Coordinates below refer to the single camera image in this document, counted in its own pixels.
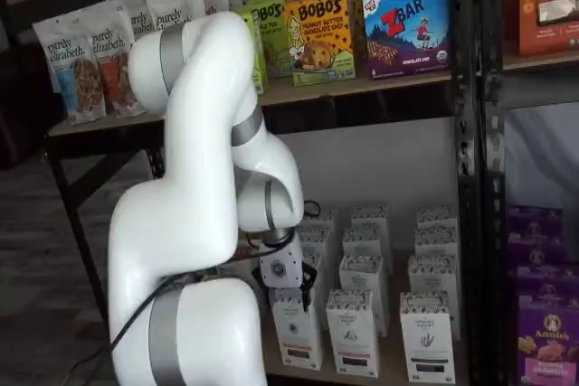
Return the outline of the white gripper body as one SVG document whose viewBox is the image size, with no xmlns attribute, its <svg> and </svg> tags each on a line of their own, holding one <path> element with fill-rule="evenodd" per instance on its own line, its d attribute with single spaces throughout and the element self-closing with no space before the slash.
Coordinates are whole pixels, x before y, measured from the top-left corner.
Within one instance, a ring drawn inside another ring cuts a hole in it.
<svg viewBox="0 0 579 386">
<path fill-rule="evenodd" d="M 294 234 L 283 249 L 260 247 L 260 276 L 266 287 L 298 288 L 302 283 L 302 249 Z"/>
</svg>

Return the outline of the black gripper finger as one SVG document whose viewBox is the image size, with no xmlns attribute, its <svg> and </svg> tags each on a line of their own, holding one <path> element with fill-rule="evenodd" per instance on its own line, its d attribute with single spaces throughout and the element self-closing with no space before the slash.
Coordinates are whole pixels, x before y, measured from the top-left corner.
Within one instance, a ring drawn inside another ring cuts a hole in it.
<svg viewBox="0 0 579 386">
<path fill-rule="evenodd" d="M 311 304 L 310 291 L 317 279 L 317 269 L 313 266 L 302 267 L 302 283 L 300 285 L 301 301 L 304 311 L 308 311 Z"/>
</svg>

